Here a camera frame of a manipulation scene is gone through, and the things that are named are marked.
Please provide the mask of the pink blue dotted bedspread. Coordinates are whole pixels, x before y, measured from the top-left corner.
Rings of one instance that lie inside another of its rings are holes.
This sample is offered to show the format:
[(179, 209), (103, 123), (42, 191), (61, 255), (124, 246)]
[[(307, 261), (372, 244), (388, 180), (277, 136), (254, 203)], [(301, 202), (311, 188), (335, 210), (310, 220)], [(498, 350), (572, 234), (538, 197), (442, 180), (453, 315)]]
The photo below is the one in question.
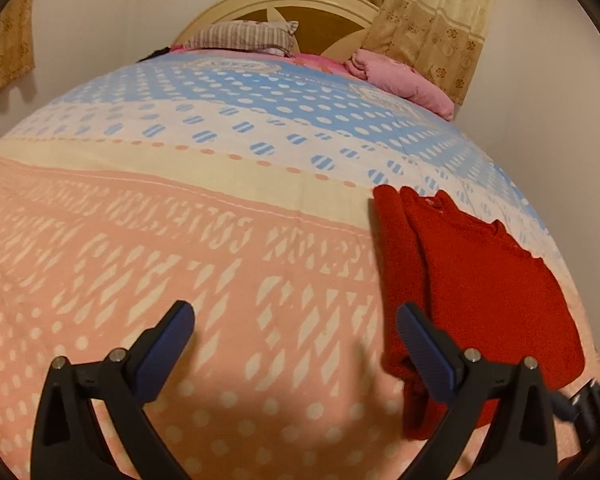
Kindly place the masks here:
[(0, 140), (0, 454), (30, 474), (55, 356), (129, 347), (176, 300), (195, 333), (147, 413), (194, 479), (392, 479), (402, 386), (380, 366), (374, 186), (503, 222), (585, 308), (519, 188), (449, 122), (363, 81), (234, 52), (95, 78)]

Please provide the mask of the black item behind bed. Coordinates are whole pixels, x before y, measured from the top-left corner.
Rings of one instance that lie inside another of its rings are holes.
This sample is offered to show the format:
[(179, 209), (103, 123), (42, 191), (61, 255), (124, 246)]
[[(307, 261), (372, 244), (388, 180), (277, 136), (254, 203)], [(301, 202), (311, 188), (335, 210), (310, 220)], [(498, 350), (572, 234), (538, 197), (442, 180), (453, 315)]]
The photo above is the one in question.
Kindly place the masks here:
[(170, 52), (171, 52), (170, 47), (164, 47), (164, 48), (155, 50), (154, 52), (151, 52), (151, 54), (148, 54), (148, 55), (144, 56), (143, 58), (140, 58), (139, 60), (137, 60), (137, 63), (149, 61), (149, 60), (152, 60), (153, 58), (160, 58), (160, 56), (169, 54)]

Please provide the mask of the beige floral curtain right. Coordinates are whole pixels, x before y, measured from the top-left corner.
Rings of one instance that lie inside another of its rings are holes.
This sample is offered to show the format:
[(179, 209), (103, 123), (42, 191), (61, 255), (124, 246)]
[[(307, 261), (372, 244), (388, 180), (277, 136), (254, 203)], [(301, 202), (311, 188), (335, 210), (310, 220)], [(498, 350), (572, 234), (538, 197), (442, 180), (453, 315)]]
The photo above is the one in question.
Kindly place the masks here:
[(495, 0), (366, 0), (379, 12), (363, 48), (414, 67), (463, 104)]

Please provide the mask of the striped grey pillow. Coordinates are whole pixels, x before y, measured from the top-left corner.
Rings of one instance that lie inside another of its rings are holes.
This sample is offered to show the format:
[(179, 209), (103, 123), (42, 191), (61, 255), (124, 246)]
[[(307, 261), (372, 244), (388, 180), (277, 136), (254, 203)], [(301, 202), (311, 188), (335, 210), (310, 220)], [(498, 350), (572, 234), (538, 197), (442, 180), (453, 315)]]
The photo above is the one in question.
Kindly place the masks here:
[(185, 50), (232, 50), (291, 56), (297, 21), (228, 21), (209, 25), (186, 40)]

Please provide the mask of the beige floral curtain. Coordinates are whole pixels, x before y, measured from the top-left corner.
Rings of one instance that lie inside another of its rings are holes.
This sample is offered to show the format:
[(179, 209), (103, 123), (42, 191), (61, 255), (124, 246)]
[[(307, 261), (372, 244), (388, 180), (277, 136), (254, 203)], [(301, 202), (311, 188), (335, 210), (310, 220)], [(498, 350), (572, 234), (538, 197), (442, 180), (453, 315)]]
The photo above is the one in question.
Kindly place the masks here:
[(0, 14), (0, 91), (34, 69), (33, 0), (9, 0)]
[(379, 12), (363, 48), (414, 67), (463, 104), (495, 0), (366, 0)]

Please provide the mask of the cream round wooden headboard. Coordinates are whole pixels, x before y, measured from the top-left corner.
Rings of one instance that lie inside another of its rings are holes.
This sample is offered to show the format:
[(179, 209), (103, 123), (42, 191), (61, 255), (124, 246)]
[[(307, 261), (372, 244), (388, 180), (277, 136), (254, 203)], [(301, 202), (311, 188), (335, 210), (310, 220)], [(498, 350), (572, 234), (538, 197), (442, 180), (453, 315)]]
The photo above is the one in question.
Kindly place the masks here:
[(199, 29), (216, 22), (296, 21), (294, 52), (343, 63), (362, 47), (378, 12), (378, 6), (366, 0), (221, 0), (196, 16), (173, 43), (184, 44)]

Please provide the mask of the pink folded blanket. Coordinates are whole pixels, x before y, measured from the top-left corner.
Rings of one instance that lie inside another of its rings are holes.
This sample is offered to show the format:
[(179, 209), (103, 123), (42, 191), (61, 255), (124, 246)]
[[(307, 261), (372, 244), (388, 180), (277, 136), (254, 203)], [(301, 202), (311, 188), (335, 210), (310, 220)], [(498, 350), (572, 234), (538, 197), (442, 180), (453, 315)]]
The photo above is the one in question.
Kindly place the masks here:
[(358, 79), (426, 108), (447, 122), (454, 117), (455, 105), (451, 99), (409, 65), (379, 53), (358, 49), (344, 62), (344, 67)]

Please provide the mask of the red knitted sweater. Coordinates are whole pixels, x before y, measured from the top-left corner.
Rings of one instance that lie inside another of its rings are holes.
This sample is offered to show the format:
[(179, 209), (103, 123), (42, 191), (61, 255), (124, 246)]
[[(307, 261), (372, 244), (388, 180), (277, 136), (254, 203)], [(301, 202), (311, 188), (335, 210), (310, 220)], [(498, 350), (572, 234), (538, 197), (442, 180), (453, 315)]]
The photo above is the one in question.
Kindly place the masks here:
[(428, 393), (396, 328), (407, 302), (462, 349), (510, 364), (533, 356), (552, 390), (582, 374), (580, 336), (558, 281), (501, 221), (466, 214), (444, 191), (420, 196), (408, 186), (379, 185), (373, 204), (384, 314), (381, 366), (403, 382), (404, 437), (428, 439), (446, 413)]

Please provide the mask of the beige floral curtain left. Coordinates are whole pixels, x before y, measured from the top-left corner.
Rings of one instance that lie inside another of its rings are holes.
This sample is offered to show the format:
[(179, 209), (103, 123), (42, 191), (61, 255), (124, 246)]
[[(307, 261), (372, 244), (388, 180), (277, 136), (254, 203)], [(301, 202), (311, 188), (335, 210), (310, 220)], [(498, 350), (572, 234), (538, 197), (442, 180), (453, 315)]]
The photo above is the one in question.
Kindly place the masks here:
[(34, 69), (33, 0), (9, 0), (0, 14), (0, 91)]

